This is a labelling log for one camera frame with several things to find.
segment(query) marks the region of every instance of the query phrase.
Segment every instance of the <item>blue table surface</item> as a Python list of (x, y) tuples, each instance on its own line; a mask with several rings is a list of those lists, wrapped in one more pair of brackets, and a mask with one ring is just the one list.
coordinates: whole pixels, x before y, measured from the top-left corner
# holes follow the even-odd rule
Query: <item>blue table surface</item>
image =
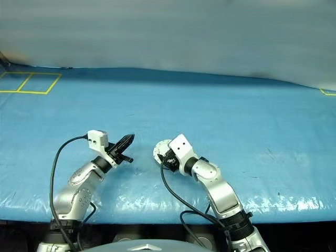
[[(0, 219), (48, 222), (56, 151), (66, 140), (100, 129), (110, 142), (135, 133), (126, 151), (134, 162), (109, 172), (99, 186), (92, 223), (180, 222), (186, 208), (163, 186), (152, 151), (181, 132), (198, 155), (219, 165), (254, 223), (336, 220), (336, 97), (287, 82), (200, 73), (15, 71), (62, 76), (46, 95), (0, 93)], [(32, 77), (26, 88), (45, 90), (52, 77)], [(15, 90), (23, 79), (4, 76), (0, 90)], [(83, 140), (66, 147), (55, 192), (94, 157)], [(206, 195), (191, 177), (167, 172), (166, 178), (184, 199), (206, 208)]]

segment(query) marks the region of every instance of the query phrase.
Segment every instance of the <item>white wall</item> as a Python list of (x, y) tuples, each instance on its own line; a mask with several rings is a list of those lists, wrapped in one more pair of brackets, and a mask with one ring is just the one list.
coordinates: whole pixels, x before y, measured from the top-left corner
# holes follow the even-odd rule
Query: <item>white wall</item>
[(336, 89), (336, 1), (1, 0), (0, 51), (36, 66), (196, 71)]

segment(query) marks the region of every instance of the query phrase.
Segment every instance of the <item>cable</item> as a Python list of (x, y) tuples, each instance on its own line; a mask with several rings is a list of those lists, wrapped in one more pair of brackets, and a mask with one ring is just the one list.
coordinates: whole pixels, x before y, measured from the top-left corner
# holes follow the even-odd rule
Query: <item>cable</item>
[[(208, 210), (209, 210), (209, 206), (207, 208), (207, 210), (205, 211), (205, 213), (202, 213), (200, 210), (198, 210), (196, 207), (192, 206), (191, 204), (189, 204), (188, 202), (186, 202), (185, 200), (183, 200), (181, 197), (179, 197), (167, 184), (167, 181), (164, 177), (164, 172), (163, 172), (163, 166), (164, 166), (164, 161), (166, 159), (169, 159), (169, 154), (166, 154), (165, 158), (162, 160), (161, 162), (161, 166), (160, 166), (160, 171), (161, 171), (161, 178), (163, 181), (164, 186), (167, 188), (167, 190), (177, 199), (179, 200), (182, 204), (184, 204), (185, 206), (189, 207), (192, 211), (183, 211), (180, 214), (180, 220), (182, 225), (184, 226), (184, 228), (188, 231), (188, 233), (193, 236), (193, 238), (197, 238), (196, 235), (192, 232), (192, 230), (186, 225), (186, 223), (183, 220), (183, 215), (186, 213), (190, 213), (190, 214), (197, 214), (205, 219), (207, 219), (208, 221), (210, 221), (211, 223), (213, 223), (214, 225), (219, 225), (220, 228), (223, 229), (225, 236), (227, 237), (228, 240), (228, 252), (232, 251), (232, 241), (231, 241), (231, 235), (229, 230), (229, 227), (226, 227), (221, 221), (219, 221), (216, 217), (207, 214)], [(204, 247), (204, 244), (197, 238), (195, 239), (197, 241), (197, 243), (199, 243), (201, 246)]]
[(68, 141), (66, 141), (64, 144), (62, 144), (62, 146), (58, 149), (57, 153), (56, 153), (56, 156), (55, 156), (55, 159), (54, 159), (54, 163), (52, 164), (52, 169), (51, 169), (51, 175), (50, 175), (50, 191), (49, 191), (49, 201), (50, 201), (50, 209), (51, 209), (51, 213), (52, 213), (52, 216), (54, 217), (55, 219), (55, 222), (57, 224), (57, 226), (59, 227), (59, 230), (61, 231), (62, 235), (63, 235), (63, 238), (64, 240), (67, 242), (67, 244), (69, 245), (70, 249), (73, 251), (73, 252), (77, 252), (78, 249), (75, 247), (75, 245), (73, 244), (73, 242), (70, 240), (70, 238), (68, 237), (67, 233), (64, 231), (63, 227), (62, 227), (62, 224), (57, 216), (57, 213), (56, 213), (56, 210), (55, 210), (55, 207), (54, 207), (54, 177), (55, 177), (55, 169), (56, 169), (56, 164), (57, 164), (57, 160), (58, 160), (58, 157), (62, 151), (62, 149), (68, 144), (68, 143), (71, 143), (77, 139), (87, 139), (88, 138), (88, 135), (82, 135), (82, 136), (77, 136), (75, 138), (72, 138)]
[(80, 249), (80, 251), (83, 251), (83, 246), (82, 246), (82, 243), (80, 241), (80, 229), (84, 226), (84, 224), (88, 221), (89, 218), (91, 218), (91, 216), (96, 212), (97, 208), (96, 206), (94, 205), (94, 203), (90, 202), (90, 205), (93, 207), (93, 210), (92, 212), (88, 215), (88, 217), (85, 218), (85, 220), (83, 220), (83, 222), (81, 223), (80, 227), (79, 227), (79, 230), (77, 232), (77, 244), (78, 244), (78, 247)]

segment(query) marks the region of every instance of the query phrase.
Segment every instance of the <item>round disc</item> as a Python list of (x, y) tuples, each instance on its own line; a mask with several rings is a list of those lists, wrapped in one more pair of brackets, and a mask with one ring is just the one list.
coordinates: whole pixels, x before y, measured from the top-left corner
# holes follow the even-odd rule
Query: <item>round disc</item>
[(153, 150), (153, 156), (154, 159), (161, 164), (161, 160), (158, 157), (158, 154), (160, 155), (165, 155), (167, 153), (167, 151), (169, 150), (168, 144), (171, 142), (171, 139), (166, 139), (166, 140), (162, 140), (159, 143), (156, 144), (156, 146), (154, 147)]

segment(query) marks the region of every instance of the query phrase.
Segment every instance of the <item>robotic arm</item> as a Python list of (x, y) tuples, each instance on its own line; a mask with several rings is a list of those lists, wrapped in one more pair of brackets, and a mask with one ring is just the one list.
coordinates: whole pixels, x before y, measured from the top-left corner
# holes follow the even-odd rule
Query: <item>robotic arm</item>
[[(57, 195), (54, 207), (62, 228), (71, 242), (76, 241), (76, 232), (90, 205), (96, 187), (103, 181), (110, 169), (115, 169), (122, 161), (133, 162), (122, 154), (133, 142), (134, 134), (125, 135), (116, 144), (108, 142), (106, 132), (90, 130), (87, 134), (89, 148), (98, 152), (98, 156), (76, 170), (68, 184)], [(44, 242), (38, 246), (38, 252), (70, 251), (59, 226), (53, 219), (50, 232)]]
[(254, 227), (233, 188), (223, 179), (217, 165), (198, 157), (188, 140), (180, 134), (174, 140), (163, 140), (154, 149), (154, 158), (175, 172), (190, 175), (205, 189), (210, 205), (225, 226), (230, 227), (234, 251), (269, 252), (258, 229)]

